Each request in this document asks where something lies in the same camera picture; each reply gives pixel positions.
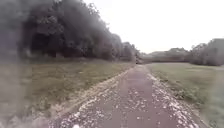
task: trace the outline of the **bright sky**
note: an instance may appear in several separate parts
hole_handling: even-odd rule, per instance
[[[84,0],[111,32],[146,53],[224,37],[224,0]]]

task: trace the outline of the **distant tree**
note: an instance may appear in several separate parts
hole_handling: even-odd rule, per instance
[[[199,44],[190,51],[192,64],[220,66],[224,64],[224,39],[213,39],[208,44]]]
[[[189,52],[184,48],[171,48],[168,51],[153,52],[144,56],[145,62],[187,62]]]

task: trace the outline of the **grass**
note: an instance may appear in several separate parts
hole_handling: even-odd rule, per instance
[[[224,68],[186,63],[148,65],[161,81],[167,82],[174,95],[194,105],[213,128],[224,126]]]
[[[45,112],[133,66],[131,63],[79,62],[0,63],[0,117]]]

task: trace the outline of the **path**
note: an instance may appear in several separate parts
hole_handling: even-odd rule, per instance
[[[204,128],[144,66],[130,70],[117,86],[83,103],[52,128]]]

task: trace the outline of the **dense tree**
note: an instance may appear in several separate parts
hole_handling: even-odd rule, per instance
[[[208,44],[193,47],[189,54],[189,62],[198,65],[223,65],[224,39],[213,39]]]
[[[22,56],[95,57],[133,61],[138,51],[109,31],[94,4],[79,0],[33,7],[23,24]]]

